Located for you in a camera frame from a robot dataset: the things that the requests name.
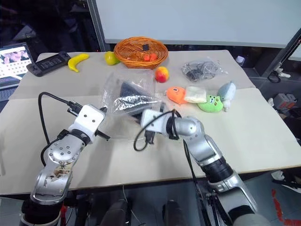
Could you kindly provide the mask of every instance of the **laptop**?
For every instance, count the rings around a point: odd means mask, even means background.
[[[8,100],[32,62],[25,42],[0,48],[0,101]]]

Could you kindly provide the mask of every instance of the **white package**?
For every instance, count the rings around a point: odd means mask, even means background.
[[[186,87],[184,100],[195,104],[206,103],[206,90],[196,86],[188,86]]]

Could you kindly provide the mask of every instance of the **wire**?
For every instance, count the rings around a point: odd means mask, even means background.
[[[126,197],[126,193],[124,192],[124,185],[122,185],[122,192],[123,192],[123,196],[124,196],[124,199],[126,200],[127,204],[128,204],[128,201],[127,201],[127,197]],[[134,214],[134,212],[132,211],[132,209],[130,208],[133,216],[136,218],[136,220],[138,221],[139,225],[143,225],[143,223],[141,223],[141,221],[138,219],[138,217]]]
[[[194,186],[195,186],[195,189],[196,189],[197,196],[199,198],[199,203],[200,203],[202,215],[203,215],[203,218],[204,218],[204,222],[205,222],[205,225],[210,226],[211,225],[210,219],[209,219],[206,207],[205,207],[204,202],[203,202],[204,198],[203,198],[201,189],[198,186],[198,181],[197,181],[197,178],[196,178],[196,175],[194,173],[192,163],[191,163],[189,149],[188,149],[188,146],[187,146],[187,143],[185,142],[185,140],[183,140],[183,145],[184,145],[184,151],[185,151],[186,159],[187,159],[187,162],[188,162],[190,170],[191,170],[192,180],[193,180],[193,183],[194,183]]]
[[[55,139],[54,141],[52,141],[50,144],[46,145],[46,147],[43,148],[43,150],[41,151],[40,157],[41,157],[41,162],[43,163],[44,166],[46,166],[45,163],[45,159],[44,159],[44,153],[47,150],[47,148],[49,148],[54,142],[58,141],[59,139]]]
[[[64,99],[61,99],[55,95],[52,95],[51,93],[48,93],[48,92],[41,92],[39,94],[39,97],[38,97],[38,105],[39,105],[39,113],[40,113],[40,118],[41,118],[41,123],[42,123],[42,128],[43,128],[43,132],[44,132],[44,135],[45,135],[45,139],[46,139],[46,142],[47,144],[49,145],[50,144],[50,141],[49,141],[49,137],[48,137],[48,134],[47,134],[47,130],[46,130],[46,126],[45,126],[45,121],[44,121],[44,115],[43,115],[43,109],[42,109],[42,97],[43,95],[46,95],[46,96],[49,96],[49,97],[52,97],[53,99],[56,99],[58,101],[61,101],[65,104],[68,104],[69,101],[67,100],[64,100]]]
[[[138,148],[136,147],[137,140],[138,140],[139,136],[143,133],[143,131],[145,131],[146,128],[147,128],[149,125],[151,125],[155,120],[161,118],[162,116],[164,116],[164,115],[166,115],[166,114],[168,114],[168,113],[172,113],[173,111],[175,111],[175,110],[172,110],[172,111],[169,111],[169,112],[165,112],[165,113],[159,115],[157,118],[154,118],[154,119],[151,120],[149,123],[147,123],[147,125],[144,126],[144,127],[139,131],[139,133],[137,134],[137,136],[135,137],[135,140],[134,140],[134,149],[135,149],[135,151],[140,152],[140,151],[143,151],[143,150],[147,147],[147,144],[148,144],[147,142],[145,142],[144,147],[141,148],[141,149],[138,149]]]
[[[70,217],[71,217],[71,215],[72,215],[72,212],[73,212],[73,208],[71,209],[71,212],[70,212],[70,214],[69,214],[69,217],[67,218],[66,226],[68,225],[68,222],[69,222],[69,220],[70,220]]]

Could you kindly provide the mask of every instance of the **green plush frog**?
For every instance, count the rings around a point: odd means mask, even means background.
[[[198,107],[204,112],[219,112],[223,108],[220,96],[207,95],[206,103],[199,103]]]

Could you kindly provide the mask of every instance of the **small orange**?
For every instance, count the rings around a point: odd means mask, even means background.
[[[151,53],[150,54],[150,61],[155,61],[155,60],[157,60],[158,59],[158,56],[157,56],[157,54],[155,54],[155,53]]]
[[[144,55],[144,61],[150,61],[150,55],[149,54]]]

